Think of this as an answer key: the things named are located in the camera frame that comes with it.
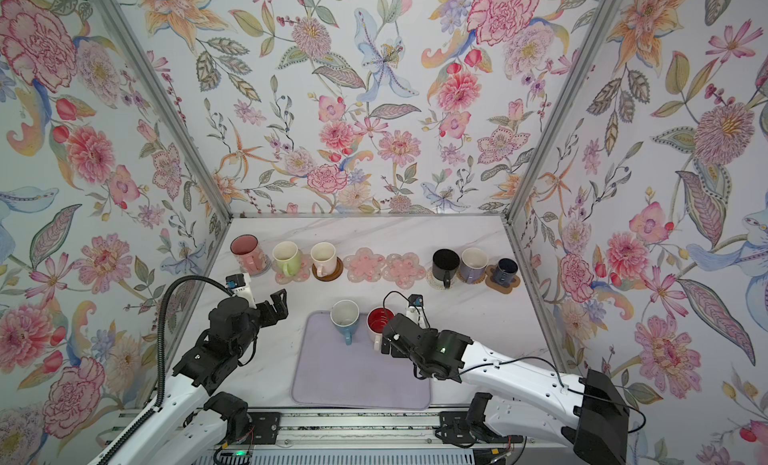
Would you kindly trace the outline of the blue mug white inside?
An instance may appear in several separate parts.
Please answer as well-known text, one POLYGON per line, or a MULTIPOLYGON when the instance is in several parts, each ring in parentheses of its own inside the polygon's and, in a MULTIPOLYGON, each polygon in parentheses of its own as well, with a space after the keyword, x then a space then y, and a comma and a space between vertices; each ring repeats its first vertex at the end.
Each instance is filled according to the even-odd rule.
POLYGON ((330 311, 330 319, 335 329, 343 336, 345 344, 350 346, 358 328, 360 318, 359 306, 352 300, 340 300, 330 311))

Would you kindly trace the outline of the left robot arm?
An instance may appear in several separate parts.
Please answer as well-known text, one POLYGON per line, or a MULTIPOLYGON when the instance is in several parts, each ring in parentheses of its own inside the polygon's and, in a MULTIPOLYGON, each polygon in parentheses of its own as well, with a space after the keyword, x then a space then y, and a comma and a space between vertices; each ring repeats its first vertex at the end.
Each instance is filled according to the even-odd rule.
POLYGON ((225 380, 255 356, 259 332, 287 319, 288 295, 280 289, 257 303, 241 274, 223 283, 200 275, 176 279, 166 287, 157 320, 155 398, 95 458, 96 464, 190 464, 216 445, 254 438, 260 424, 247 402, 221 391, 225 380), (176 289, 201 282, 223 292, 208 315, 209 326, 178 363, 169 367, 165 328, 176 289))

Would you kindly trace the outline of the red inside white mug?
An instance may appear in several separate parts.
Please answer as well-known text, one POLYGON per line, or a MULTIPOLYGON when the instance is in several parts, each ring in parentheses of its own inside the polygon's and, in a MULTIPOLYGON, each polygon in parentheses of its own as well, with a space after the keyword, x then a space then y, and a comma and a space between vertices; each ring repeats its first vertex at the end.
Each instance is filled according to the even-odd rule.
POLYGON ((373 309, 367 316, 368 334, 373 345, 373 350, 377 353, 381 352, 383 330, 393 318, 394 313, 384 307, 373 309))

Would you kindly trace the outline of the brown paw shaped coaster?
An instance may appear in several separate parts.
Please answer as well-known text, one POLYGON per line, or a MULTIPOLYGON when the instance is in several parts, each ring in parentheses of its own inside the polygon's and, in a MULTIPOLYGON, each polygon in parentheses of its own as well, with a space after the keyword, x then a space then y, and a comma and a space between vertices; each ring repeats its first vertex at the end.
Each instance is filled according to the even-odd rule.
POLYGON ((519 274, 514 275, 511 284, 508 286, 497 284, 496 282, 493 281, 493 274, 495 272, 495 269, 496 269, 495 266, 490 265, 485 270, 484 284, 490 289, 504 295, 509 295, 513 290, 515 290, 522 284, 522 280, 519 274))

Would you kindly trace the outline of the black mug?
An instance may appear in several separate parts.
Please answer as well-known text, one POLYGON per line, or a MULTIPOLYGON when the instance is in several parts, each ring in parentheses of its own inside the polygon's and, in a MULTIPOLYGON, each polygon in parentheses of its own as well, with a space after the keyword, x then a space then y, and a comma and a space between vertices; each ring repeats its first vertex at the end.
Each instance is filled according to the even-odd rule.
POLYGON ((444 289, 449 289, 460 264, 460 257, 455 251, 445 248, 435 251, 432 256, 433 279, 444 289))

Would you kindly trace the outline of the pink flower coaster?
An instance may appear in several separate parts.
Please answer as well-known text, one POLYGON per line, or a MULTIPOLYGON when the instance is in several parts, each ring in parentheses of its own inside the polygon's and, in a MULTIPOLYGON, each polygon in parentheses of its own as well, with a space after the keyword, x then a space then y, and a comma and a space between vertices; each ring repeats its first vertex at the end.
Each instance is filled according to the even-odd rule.
POLYGON ((281 285, 286 285, 292 282, 300 283, 307 281, 312 276, 313 261, 311 256, 306 253, 301 253, 301 268, 296 275, 285 275, 277 263, 273 262, 271 270, 275 273, 275 282, 281 285))
POLYGON ((408 290, 417 281, 426 278, 426 269, 413 252, 390 254, 385 259, 382 278, 394 283, 400 289, 408 290))
POLYGON ((382 278, 386 259, 370 248, 362 247, 342 260, 347 279, 352 283, 375 283, 382 278))

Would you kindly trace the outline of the small dark blue mug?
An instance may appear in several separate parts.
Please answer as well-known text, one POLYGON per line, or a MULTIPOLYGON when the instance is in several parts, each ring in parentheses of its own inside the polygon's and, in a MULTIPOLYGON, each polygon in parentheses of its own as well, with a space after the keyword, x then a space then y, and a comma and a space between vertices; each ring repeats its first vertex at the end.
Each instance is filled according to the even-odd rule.
POLYGON ((518 264, 513 259, 502 258, 497 262, 491 279, 496 285, 509 288, 517 276, 518 269, 518 264))

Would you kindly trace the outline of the grey round knitted coaster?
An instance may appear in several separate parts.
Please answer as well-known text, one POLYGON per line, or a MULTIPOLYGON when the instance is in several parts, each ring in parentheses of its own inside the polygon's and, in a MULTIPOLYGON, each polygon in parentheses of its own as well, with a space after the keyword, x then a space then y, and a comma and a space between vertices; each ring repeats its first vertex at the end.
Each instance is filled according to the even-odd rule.
POLYGON ((247 269, 244 265, 239 266, 240 271, 250 276, 251 278, 260 277, 265 274, 267 274, 269 271, 272 270, 272 264, 270 262, 267 262, 260 270, 256 271, 255 269, 247 269))

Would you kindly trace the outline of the cream mug pink handle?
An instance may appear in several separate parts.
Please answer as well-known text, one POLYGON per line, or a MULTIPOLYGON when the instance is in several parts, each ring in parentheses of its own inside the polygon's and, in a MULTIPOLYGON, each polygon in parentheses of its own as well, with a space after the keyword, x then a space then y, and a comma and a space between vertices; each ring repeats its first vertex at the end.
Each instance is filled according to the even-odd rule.
POLYGON ((336 272, 338 257, 336 247, 330 242, 315 244, 310 255, 313 261, 315 275, 319 279, 328 278, 336 272))

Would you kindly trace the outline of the lilac mug white inside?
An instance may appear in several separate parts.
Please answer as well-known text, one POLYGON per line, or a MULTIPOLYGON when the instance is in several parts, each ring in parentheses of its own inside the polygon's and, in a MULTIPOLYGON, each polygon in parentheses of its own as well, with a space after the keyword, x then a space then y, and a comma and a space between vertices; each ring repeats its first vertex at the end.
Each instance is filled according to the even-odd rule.
POLYGON ((483 266, 486 266, 487 268, 489 263, 488 255, 483 250, 475 247, 465 249, 462 252, 460 259, 461 263, 464 262, 474 268, 483 266))

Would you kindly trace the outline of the white embroidered round coaster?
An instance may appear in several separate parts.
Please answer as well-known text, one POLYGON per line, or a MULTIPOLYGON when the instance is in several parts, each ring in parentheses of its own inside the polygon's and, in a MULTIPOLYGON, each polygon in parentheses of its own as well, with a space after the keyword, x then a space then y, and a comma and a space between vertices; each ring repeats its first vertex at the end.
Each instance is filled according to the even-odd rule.
POLYGON ((431 267, 426 273, 428 284, 436 290, 448 290, 454 287, 457 268, 444 270, 440 267, 431 267))

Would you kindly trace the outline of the green mug white inside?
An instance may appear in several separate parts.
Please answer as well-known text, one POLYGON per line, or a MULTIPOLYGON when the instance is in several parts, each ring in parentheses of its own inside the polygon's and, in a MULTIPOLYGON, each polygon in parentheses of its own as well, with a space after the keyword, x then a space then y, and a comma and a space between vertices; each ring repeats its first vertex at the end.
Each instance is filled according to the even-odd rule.
POLYGON ((302 253, 296 243, 283 241, 273 248, 272 260, 284 277, 294 277, 301 270, 302 253))

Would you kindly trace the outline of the woven rattan round coaster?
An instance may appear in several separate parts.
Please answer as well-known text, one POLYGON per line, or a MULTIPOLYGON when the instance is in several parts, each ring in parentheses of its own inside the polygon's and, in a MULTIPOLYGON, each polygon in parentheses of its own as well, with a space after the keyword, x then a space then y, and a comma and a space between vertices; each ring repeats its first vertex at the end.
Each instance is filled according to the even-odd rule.
POLYGON ((462 262, 458 270, 458 278, 468 285, 477 285, 486 278, 486 266, 474 268, 462 262))

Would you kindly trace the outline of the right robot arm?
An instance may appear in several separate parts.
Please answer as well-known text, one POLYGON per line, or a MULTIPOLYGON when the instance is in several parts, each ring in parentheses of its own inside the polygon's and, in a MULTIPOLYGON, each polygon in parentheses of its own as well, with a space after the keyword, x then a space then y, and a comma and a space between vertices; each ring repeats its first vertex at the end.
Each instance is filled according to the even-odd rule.
POLYGON ((383 339, 421 381, 475 391, 465 416, 473 440, 538 438, 571 448, 587 464, 624 464, 636 407, 600 371, 565 374, 537 356, 507 357, 469 336, 432 327, 423 298, 407 298, 417 317, 396 313, 383 339))

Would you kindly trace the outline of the brown wooden round coaster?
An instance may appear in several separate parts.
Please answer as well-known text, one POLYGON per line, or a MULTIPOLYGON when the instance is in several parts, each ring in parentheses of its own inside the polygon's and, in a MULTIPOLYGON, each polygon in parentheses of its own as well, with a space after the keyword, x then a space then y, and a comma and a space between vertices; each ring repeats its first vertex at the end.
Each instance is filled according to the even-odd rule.
POLYGON ((336 268, 335 270, 328 275, 320 276, 318 274, 317 266, 315 264, 312 264, 311 271, 315 279, 321 281, 321 282, 332 282, 336 279, 338 279, 343 271, 344 271, 344 264, 343 261, 340 258, 336 259, 336 268))

